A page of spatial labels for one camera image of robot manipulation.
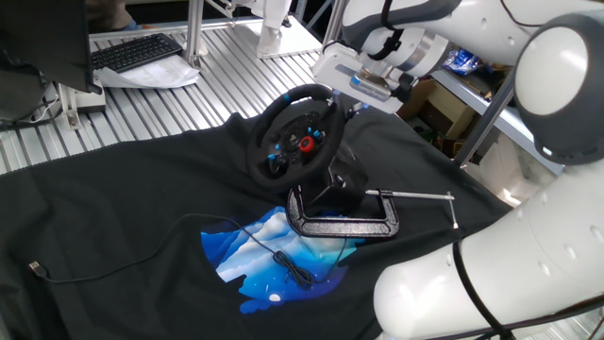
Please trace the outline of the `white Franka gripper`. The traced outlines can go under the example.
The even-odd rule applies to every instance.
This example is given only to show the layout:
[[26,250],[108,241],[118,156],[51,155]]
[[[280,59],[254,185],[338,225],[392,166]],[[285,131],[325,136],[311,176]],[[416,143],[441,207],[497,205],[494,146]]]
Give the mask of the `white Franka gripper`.
[[334,104],[342,104],[341,93],[360,101],[347,110],[347,119],[354,118],[369,106],[386,113],[396,113],[403,105],[392,96],[390,84],[384,78],[364,70],[361,56],[340,43],[327,46],[311,70],[317,83],[333,89]]

